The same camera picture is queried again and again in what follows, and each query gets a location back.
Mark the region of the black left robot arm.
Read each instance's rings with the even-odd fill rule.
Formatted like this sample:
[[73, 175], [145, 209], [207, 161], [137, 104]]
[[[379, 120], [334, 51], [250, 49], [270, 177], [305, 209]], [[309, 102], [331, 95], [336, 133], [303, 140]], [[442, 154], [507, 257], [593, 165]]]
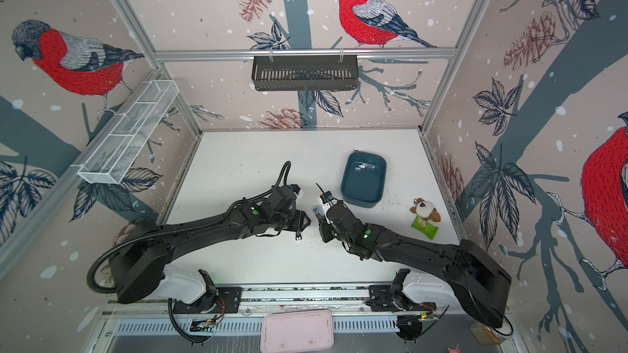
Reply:
[[147, 222], [99, 256], [88, 270], [87, 286], [98, 294], [116, 295], [121, 304], [150, 296], [198, 302], [214, 284], [207, 271], [174, 266], [178, 258], [222, 242], [271, 238], [284, 231], [302, 240], [311, 220], [297, 207], [303, 192], [288, 182], [290, 168], [291, 163], [285, 162], [271, 189], [238, 199], [219, 215], [182, 224]]

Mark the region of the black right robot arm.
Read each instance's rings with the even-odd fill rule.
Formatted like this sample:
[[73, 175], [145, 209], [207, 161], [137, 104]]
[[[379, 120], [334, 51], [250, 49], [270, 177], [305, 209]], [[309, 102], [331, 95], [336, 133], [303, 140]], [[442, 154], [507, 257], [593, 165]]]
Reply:
[[512, 278], [471, 240], [434, 244], [399, 235], [377, 224], [363, 223], [342, 200], [320, 201], [325, 222], [324, 242], [339, 240], [346, 251], [361, 260], [399, 263], [446, 282], [462, 309], [478, 322], [500, 328]]

